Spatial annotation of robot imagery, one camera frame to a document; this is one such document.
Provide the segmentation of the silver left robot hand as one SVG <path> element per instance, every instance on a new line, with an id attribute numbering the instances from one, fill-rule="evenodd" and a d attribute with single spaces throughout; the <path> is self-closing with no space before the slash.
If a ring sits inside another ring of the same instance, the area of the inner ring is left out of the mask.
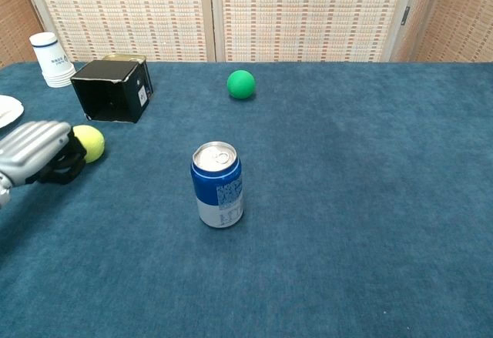
<path id="1" fill-rule="evenodd" d="M 1 187 L 68 184 L 84 169 L 86 153 L 67 122 L 27 122 L 1 140 Z"/>

